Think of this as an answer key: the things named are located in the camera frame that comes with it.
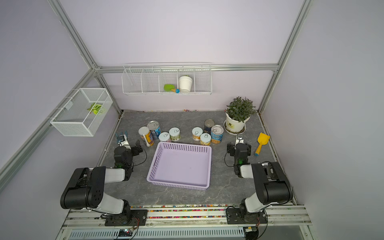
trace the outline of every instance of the purple plastic basket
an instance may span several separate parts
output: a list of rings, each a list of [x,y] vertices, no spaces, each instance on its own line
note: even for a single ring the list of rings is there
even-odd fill
[[[148,172],[155,185],[206,190],[211,175],[210,146],[160,142]]]

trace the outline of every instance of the white wire basket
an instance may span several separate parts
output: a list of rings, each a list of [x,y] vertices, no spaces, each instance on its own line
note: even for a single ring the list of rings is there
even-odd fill
[[[192,78],[191,91],[178,94],[212,94],[211,65],[134,66],[123,65],[121,77],[123,93],[126,95],[169,95],[165,84],[179,88],[179,77]]]
[[[51,124],[64,136],[93,137],[111,105],[105,88],[80,88]]]

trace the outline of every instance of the gray marble tabletop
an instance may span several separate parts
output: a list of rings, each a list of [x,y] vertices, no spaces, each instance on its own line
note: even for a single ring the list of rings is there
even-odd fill
[[[179,143],[200,144],[192,139],[193,127],[204,127],[204,121],[211,118],[216,124],[223,125],[225,120],[224,111],[198,111],[198,112],[133,112],[124,113],[118,132],[127,131],[130,145],[134,145],[140,139],[141,145],[147,152],[147,160],[134,167],[131,178],[125,182],[106,184],[105,193],[119,198],[126,199],[130,205],[171,205],[171,204],[239,204],[243,198],[251,196],[255,192],[253,179],[239,178],[233,172],[232,167],[224,164],[224,155],[227,150],[227,143],[235,143],[236,136],[224,132],[223,141],[220,144],[211,144],[212,163],[210,185],[206,191],[179,189],[153,185],[147,182],[147,174],[156,151],[159,140],[156,139],[151,147],[143,144],[138,130],[146,126],[151,120],[159,122],[161,131],[168,132],[172,127],[178,127],[181,132]],[[261,153],[255,157],[253,153],[258,146],[257,138],[262,132],[262,126],[256,115],[252,116],[246,123],[246,131],[243,136],[245,142],[251,144],[252,154],[248,157],[250,163],[263,161],[274,161],[268,145],[262,147]],[[114,165],[113,150],[117,147],[116,139],[113,139],[103,166]],[[135,156],[133,161],[138,164],[145,159],[145,153]],[[228,165],[233,165],[233,157],[226,156]]]

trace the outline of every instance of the yellow plastic shovel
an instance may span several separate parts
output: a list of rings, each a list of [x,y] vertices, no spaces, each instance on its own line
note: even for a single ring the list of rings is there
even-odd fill
[[[259,146],[256,149],[255,156],[259,156],[260,151],[262,150],[262,146],[266,145],[268,143],[269,138],[270,138],[270,136],[268,136],[262,132],[260,133],[259,138],[257,139],[257,141],[259,142]]]

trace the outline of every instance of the food can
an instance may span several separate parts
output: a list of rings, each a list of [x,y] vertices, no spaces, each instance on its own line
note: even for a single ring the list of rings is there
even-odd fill
[[[211,128],[211,142],[215,144],[221,143],[221,140],[223,139],[223,133],[224,133],[224,128],[220,125],[214,125]]]
[[[211,128],[212,126],[215,125],[215,121],[212,119],[208,118],[207,120],[204,121],[204,132],[211,134]]]
[[[173,127],[169,130],[170,139],[172,141],[178,141],[180,139],[180,129]]]
[[[151,131],[151,134],[152,134],[153,139],[158,139],[158,138],[159,138],[159,135],[160,135],[160,133],[161,133],[161,130],[160,130],[160,124],[159,124],[157,121],[150,121],[150,122],[147,124],[147,127],[148,127],[149,130]]]
[[[150,146],[153,145],[154,141],[153,141],[153,137],[152,137],[152,134],[151,132],[149,131],[149,128],[148,127],[141,127],[139,129],[139,134],[140,134],[140,137],[141,139],[144,141],[144,143],[147,145],[145,139],[144,139],[144,136],[145,138],[147,139],[147,142],[149,143]]]
[[[195,141],[200,141],[200,135],[203,134],[201,127],[194,127],[192,129],[192,138]]]
[[[211,144],[211,135],[208,133],[203,133],[200,135],[200,144],[209,146]]]
[[[167,132],[162,132],[159,135],[159,140],[162,142],[170,142],[170,135]]]

